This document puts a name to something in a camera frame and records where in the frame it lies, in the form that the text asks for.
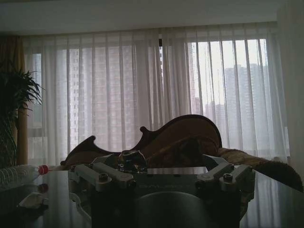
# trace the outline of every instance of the ceiling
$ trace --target ceiling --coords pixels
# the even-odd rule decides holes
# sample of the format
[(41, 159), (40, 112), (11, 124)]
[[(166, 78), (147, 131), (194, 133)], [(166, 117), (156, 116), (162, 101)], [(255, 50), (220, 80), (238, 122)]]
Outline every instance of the ceiling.
[(0, 33), (37, 35), (276, 20), (285, 0), (0, 0)]

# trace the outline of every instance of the green plant leaves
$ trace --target green plant leaves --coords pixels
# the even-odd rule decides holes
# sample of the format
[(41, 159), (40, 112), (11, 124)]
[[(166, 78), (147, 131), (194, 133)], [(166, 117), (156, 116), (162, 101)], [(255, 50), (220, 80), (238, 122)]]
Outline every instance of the green plant leaves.
[(42, 88), (34, 81), (32, 72), (16, 70), (10, 64), (12, 71), (0, 71), (0, 117), (13, 121), (17, 109), (28, 109), (27, 102), (38, 101), (41, 104)]

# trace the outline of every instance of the red bottle cap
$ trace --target red bottle cap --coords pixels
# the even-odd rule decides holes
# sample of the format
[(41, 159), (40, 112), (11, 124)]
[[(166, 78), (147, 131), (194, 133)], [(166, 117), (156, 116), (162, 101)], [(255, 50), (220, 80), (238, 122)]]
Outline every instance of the red bottle cap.
[(44, 175), (48, 173), (48, 166), (47, 165), (40, 165), (38, 172), (40, 175)]

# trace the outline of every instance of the bolt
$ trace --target bolt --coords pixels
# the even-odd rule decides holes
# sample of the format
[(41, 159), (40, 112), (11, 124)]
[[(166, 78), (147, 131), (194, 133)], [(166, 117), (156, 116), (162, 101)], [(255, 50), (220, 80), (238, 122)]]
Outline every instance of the bolt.
[(225, 173), (223, 175), (224, 181), (232, 182), (233, 176), (230, 173)]
[(204, 178), (204, 179), (210, 179), (210, 178), (211, 178), (211, 177), (210, 177), (209, 175), (207, 175), (207, 174), (202, 174), (201, 177)]
[(136, 187), (136, 181), (131, 180), (128, 182), (128, 188), (134, 189)]
[(108, 174), (106, 174), (105, 172), (103, 172), (99, 175), (99, 181), (104, 182), (107, 180), (108, 180)]
[(199, 190), (202, 189), (203, 188), (203, 182), (198, 180), (197, 182), (195, 182), (195, 187)]
[(75, 167), (76, 167), (75, 165), (72, 165), (72, 166), (71, 166), (71, 171), (72, 171), (72, 172), (75, 171)]

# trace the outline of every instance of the brown curtain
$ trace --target brown curtain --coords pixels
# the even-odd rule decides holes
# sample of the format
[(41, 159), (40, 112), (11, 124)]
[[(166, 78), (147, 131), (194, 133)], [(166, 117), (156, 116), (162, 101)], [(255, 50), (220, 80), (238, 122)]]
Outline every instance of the brown curtain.
[[(0, 37), (0, 63), (4, 70), (11, 70), (11, 61), (16, 69), (25, 70), (22, 39), (18, 36)], [(27, 110), (18, 110), (18, 123), (12, 124), (15, 141), (17, 141), (17, 164), (28, 163)]]

